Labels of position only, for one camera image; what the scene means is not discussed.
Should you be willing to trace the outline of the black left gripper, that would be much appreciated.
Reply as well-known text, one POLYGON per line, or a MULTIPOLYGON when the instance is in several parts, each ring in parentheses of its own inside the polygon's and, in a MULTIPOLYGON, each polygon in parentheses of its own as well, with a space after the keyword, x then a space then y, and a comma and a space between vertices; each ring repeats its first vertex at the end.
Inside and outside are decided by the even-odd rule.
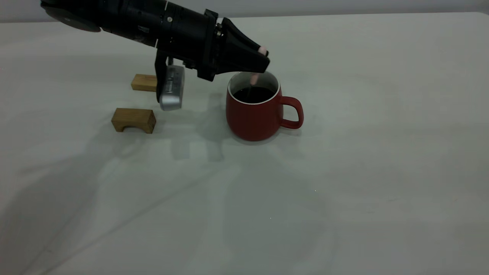
POLYGON ((213 81, 216 74, 264 73, 270 64, 268 54, 260 53, 257 43, 244 35, 229 18, 223 18, 225 42, 217 68, 220 28, 216 12, 197 13, 167 1, 159 19, 157 74, 166 71, 170 58, 183 61, 186 68, 197 70, 198 77, 208 81, 213 81))

